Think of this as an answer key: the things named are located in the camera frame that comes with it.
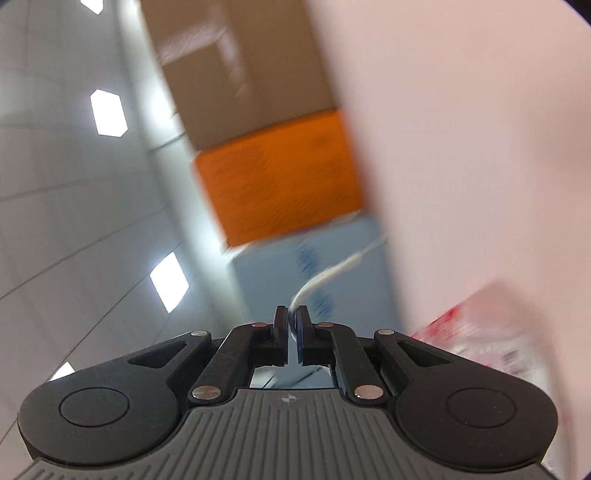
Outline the white shoelace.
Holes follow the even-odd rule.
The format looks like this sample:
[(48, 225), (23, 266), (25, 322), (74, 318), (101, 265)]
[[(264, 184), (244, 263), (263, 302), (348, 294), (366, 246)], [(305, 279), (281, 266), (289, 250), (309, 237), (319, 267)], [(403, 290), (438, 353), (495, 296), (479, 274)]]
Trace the white shoelace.
[(297, 308), (304, 305), (304, 300), (310, 297), (311, 294), (315, 293), (315, 291), (320, 289), (322, 285), (331, 282), (335, 278), (339, 277), (339, 275), (342, 275), (342, 273), (359, 266), (363, 262), (363, 259), (365, 259), (370, 254), (370, 252), (377, 250), (377, 248), (380, 248), (387, 241), (388, 237), (383, 235), (374, 242), (363, 247), (363, 249), (360, 249), (349, 255), (349, 257), (346, 257), (345, 260), (342, 260), (338, 264), (329, 266), (328, 268), (325, 268), (325, 270), (319, 272), (317, 275), (312, 276), (310, 280), (301, 286), (301, 288), (294, 295), (294, 298), (291, 300), (290, 306), (288, 307), (288, 312), (290, 312), (290, 315), (294, 315)]

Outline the brown cardboard box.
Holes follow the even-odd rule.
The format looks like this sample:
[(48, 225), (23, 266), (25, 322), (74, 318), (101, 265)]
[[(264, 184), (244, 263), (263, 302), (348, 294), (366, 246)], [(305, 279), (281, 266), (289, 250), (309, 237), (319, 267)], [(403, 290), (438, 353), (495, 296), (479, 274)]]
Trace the brown cardboard box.
[(193, 148), (335, 107), (303, 1), (143, 1)]

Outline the orange cardboard box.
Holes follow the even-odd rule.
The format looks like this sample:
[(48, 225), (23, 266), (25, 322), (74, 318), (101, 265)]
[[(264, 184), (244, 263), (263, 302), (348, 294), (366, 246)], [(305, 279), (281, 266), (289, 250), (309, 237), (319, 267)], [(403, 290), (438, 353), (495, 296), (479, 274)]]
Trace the orange cardboard box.
[(194, 168), (230, 247), (309, 229), (366, 205), (335, 109), (201, 151)]

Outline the light blue cardboard box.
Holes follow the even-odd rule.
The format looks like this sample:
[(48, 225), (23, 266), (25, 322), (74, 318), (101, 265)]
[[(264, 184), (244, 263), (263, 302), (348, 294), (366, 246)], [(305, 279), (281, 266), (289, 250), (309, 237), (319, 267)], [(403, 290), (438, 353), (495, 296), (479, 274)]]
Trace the light blue cardboard box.
[(386, 239), (373, 217), (247, 247), (231, 265), (252, 320), (304, 305), (315, 323), (345, 324), (363, 337), (402, 329)]

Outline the red white plastic bag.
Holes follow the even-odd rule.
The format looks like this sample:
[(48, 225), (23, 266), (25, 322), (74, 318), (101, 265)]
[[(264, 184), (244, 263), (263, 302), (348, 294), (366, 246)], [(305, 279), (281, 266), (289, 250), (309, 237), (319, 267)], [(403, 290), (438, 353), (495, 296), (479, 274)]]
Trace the red white plastic bag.
[(413, 337), (526, 380), (564, 407), (554, 349), (537, 312), (507, 284), (495, 282), (455, 305)]

